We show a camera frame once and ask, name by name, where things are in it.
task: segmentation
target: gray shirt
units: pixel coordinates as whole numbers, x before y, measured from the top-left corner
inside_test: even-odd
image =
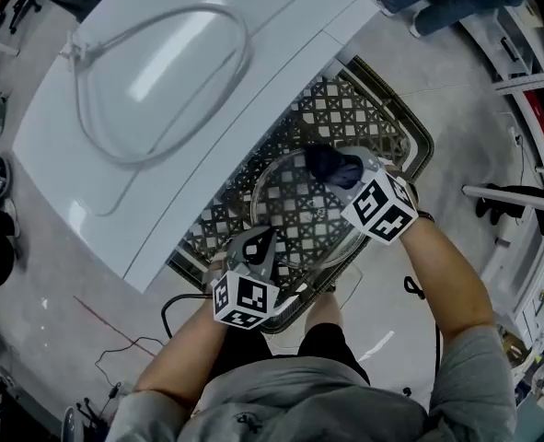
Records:
[[[214,379],[186,422],[167,396],[126,396],[108,442],[505,441],[515,431],[509,364],[495,329],[465,331],[447,348],[430,410],[368,387],[351,368],[318,357],[273,359]]]

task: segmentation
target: black shorts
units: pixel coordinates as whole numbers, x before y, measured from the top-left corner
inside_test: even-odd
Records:
[[[341,362],[359,373],[368,384],[370,383],[364,369],[357,363],[352,350],[347,346],[343,331],[337,324],[330,323],[317,324],[308,331],[297,355],[277,355],[276,357],[272,355],[261,332],[243,331],[229,326],[223,347],[214,362],[208,381],[253,362],[290,356],[314,356]]]

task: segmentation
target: floor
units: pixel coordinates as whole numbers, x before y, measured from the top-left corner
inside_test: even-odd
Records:
[[[463,184],[494,180],[518,183],[521,150],[506,132],[515,125],[511,107],[490,96],[489,67],[469,36],[445,29],[424,40],[407,31],[411,13],[388,19],[374,17],[355,40],[358,53],[415,112],[435,142],[435,154],[418,181],[422,208],[481,270],[498,233],[473,214],[473,202],[462,195]],[[46,2],[30,14],[18,33],[0,30],[0,41],[21,49],[16,58],[0,55],[0,90],[11,92],[0,152],[10,152],[20,120],[53,58],[75,21]],[[526,149],[524,183],[535,184]],[[67,229],[44,201],[17,162],[13,197],[23,229],[25,269],[17,268],[0,287],[0,332],[14,357],[34,375],[47,409],[62,417],[64,407],[88,396],[103,404],[110,386],[94,367],[101,352],[149,336],[166,339],[159,311],[170,297],[193,289],[169,269],[143,295],[117,279]],[[354,354],[363,357],[372,384],[412,390],[426,404],[433,385],[434,321],[424,302],[402,286],[410,264],[400,245],[370,244],[343,274],[337,286],[345,333]],[[169,314],[177,329],[197,303],[181,302]],[[304,320],[270,339],[277,353],[298,346]],[[106,355],[101,366],[112,383],[129,390],[159,350],[143,342]]]

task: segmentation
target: chair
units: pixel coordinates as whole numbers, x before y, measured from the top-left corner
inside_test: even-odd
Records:
[[[31,7],[34,7],[34,13],[39,13],[42,10],[36,0],[17,0],[14,3],[14,16],[10,21],[10,34],[14,34],[17,30],[17,24],[22,20]]]

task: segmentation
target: black lattice basket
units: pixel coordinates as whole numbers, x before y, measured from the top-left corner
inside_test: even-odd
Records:
[[[260,326],[263,332],[288,327],[368,241],[339,216],[339,200],[310,176],[304,160],[296,161],[301,149],[316,143],[363,145],[413,178],[433,154],[431,136],[357,57],[334,80],[319,77],[303,91],[203,209],[168,262],[202,289],[203,272],[230,239],[253,219],[271,224],[279,239],[276,306],[283,306]]]

